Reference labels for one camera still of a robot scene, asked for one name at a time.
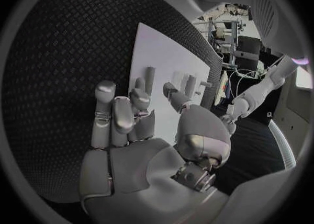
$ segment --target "white board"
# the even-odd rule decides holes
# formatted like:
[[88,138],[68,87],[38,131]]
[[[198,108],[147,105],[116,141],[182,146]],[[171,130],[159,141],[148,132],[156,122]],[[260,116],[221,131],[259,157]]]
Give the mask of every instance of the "white board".
[[149,111],[155,110],[155,137],[174,144],[180,115],[164,97],[164,83],[172,82],[178,90],[184,86],[187,75],[197,78],[192,97],[193,104],[200,104],[205,90],[201,81],[207,81],[209,66],[190,51],[164,34],[140,23],[134,44],[130,72],[129,92],[138,77],[145,78],[147,67],[155,68],[154,84]]

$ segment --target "vent grille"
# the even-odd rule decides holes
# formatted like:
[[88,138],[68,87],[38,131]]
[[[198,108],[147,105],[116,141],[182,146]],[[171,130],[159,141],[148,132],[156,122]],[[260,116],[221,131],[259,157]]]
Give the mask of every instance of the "vent grille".
[[265,38],[272,30],[275,12],[270,0],[255,0],[254,4],[254,22],[260,35]]

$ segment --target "robotic arm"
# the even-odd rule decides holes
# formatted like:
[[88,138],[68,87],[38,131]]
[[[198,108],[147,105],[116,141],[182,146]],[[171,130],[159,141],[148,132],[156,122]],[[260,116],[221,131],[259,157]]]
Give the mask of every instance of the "robotic arm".
[[255,111],[265,101],[267,95],[281,87],[286,77],[290,76],[297,67],[298,65],[290,57],[284,56],[278,66],[269,69],[260,83],[251,86],[232,101],[233,105],[229,106],[226,115],[221,117],[230,135],[236,130],[235,122],[238,118],[245,118]]

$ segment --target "black mesh surface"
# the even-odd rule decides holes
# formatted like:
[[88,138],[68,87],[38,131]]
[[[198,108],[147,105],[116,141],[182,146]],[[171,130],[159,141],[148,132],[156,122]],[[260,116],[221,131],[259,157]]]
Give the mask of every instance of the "black mesh surface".
[[[3,79],[4,123],[22,172],[46,199],[78,201],[95,85],[112,80],[117,95],[127,95],[139,22],[197,55],[211,68],[209,82],[219,81],[221,60],[163,0],[39,0],[16,35]],[[204,106],[215,91],[206,90]]]

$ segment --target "white robotic arm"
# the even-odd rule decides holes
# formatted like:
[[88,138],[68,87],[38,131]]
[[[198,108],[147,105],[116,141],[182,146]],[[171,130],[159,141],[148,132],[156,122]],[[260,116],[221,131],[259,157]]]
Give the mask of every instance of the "white robotic arm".
[[236,130],[235,122],[239,117],[245,118],[255,111],[266,99],[267,95],[281,87],[298,65],[288,56],[284,56],[278,66],[271,67],[265,78],[258,84],[248,88],[237,96],[233,105],[228,107],[226,115],[221,117],[222,122],[232,135]]

